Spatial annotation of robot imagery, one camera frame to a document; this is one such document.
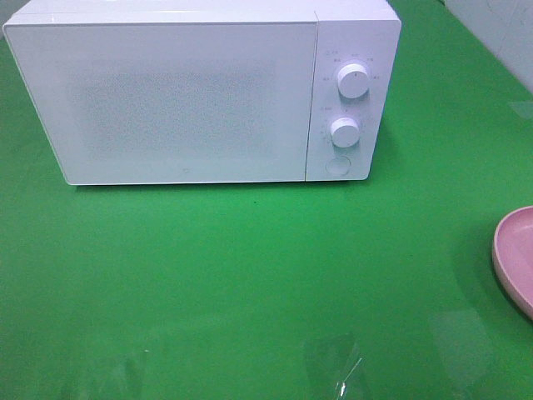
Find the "round microwave door button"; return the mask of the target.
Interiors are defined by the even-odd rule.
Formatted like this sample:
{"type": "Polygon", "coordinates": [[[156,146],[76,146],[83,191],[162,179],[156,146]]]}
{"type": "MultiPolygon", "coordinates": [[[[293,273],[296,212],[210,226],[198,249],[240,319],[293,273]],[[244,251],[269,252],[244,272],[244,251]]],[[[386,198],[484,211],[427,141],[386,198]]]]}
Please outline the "round microwave door button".
{"type": "Polygon", "coordinates": [[[332,176],[341,177],[348,174],[351,168],[351,161],[348,157],[335,157],[326,164],[326,170],[332,176]]]}

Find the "pink round plate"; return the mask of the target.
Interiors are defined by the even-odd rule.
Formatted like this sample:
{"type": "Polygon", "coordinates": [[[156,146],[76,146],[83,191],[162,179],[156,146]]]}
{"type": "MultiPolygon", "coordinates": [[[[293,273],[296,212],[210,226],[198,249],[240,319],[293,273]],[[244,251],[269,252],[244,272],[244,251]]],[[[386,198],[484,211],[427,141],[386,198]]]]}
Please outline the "pink round plate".
{"type": "Polygon", "coordinates": [[[492,261],[506,293],[532,320],[532,206],[509,212],[499,221],[492,261]]]}

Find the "white microwave door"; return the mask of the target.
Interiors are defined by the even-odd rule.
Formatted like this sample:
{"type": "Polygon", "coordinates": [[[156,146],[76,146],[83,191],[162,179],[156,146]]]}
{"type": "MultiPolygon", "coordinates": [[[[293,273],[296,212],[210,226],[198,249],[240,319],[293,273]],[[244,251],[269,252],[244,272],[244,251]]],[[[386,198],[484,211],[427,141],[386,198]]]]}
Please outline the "white microwave door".
{"type": "Polygon", "coordinates": [[[316,24],[9,25],[72,185],[300,181],[316,24]]]}

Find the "lower white microwave knob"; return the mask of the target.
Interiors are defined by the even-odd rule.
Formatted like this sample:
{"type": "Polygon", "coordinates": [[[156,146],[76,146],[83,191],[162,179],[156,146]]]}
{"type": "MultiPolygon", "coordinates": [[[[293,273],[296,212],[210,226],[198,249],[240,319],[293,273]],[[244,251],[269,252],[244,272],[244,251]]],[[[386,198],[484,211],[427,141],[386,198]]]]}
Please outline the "lower white microwave knob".
{"type": "Polygon", "coordinates": [[[357,121],[350,117],[338,118],[330,126],[331,140],[337,148],[349,148],[356,145],[361,137],[357,121]]]}

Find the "white microwave knob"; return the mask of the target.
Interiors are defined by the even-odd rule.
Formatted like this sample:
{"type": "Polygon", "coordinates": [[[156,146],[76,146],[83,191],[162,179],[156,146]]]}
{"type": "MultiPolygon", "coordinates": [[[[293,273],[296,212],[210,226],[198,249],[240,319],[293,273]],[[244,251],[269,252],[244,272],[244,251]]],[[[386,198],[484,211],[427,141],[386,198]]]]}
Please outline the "white microwave knob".
{"type": "Polygon", "coordinates": [[[343,66],[337,73],[337,88],[344,98],[356,99],[365,95],[369,85],[369,70],[358,62],[343,66]]]}
{"type": "Polygon", "coordinates": [[[349,148],[356,145],[361,137],[357,121],[350,117],[338,118],[330,126],[331,140],[337,148],[349,148]]]}

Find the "upper white microwave knob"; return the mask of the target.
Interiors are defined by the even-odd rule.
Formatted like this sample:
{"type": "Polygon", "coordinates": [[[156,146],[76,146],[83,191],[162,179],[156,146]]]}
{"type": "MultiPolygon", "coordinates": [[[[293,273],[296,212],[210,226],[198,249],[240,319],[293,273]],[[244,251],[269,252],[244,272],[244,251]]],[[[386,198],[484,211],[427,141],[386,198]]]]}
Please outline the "upper white microwave knob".
{"type": "Polygon", "coordinates": [[[337,88],[344,98],[356,99],[365,95],[369,85],[369,70],[358,62],[343,66],[337,73],[337,88]]]}

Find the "white microwave oven body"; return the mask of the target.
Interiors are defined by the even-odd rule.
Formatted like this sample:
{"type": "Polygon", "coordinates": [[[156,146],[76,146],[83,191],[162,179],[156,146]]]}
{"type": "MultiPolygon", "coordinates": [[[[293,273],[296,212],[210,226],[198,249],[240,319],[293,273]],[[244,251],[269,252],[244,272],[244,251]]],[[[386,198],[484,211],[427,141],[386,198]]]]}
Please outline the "white microwave oven body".
{"type": "Polygon", "coordinates": [[[216,23],[316,24],[306,173],[300,181],[284,182],[367,178],[401,34],[401,20],[388,2],[31,1],[13,14],[2,30],[10,48],[9,25],[216,23]],[[363,64],[370,73],[369,90],[356,99],[343,97],[337,88],[337,73],[349,63],[363,64]],[[352,147],[335,147],[331,140],[331,123],[343,117],[353,118],[360,128],[360,140],[352,147]],[[340,156],[350,159],[350,171],[332,176],[326,164],[340,156]]]}

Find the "clear tape piece on table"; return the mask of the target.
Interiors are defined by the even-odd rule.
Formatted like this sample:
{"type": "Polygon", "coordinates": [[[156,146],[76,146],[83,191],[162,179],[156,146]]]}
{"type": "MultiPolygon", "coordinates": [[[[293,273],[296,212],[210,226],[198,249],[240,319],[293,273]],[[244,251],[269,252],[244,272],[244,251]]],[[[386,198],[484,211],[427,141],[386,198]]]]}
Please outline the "clear tape piece on table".
{"type": "Polygon", "coordinates": [[[371,399],[352,332],[306,342],[304,362],[310,399],[371,399]]]}

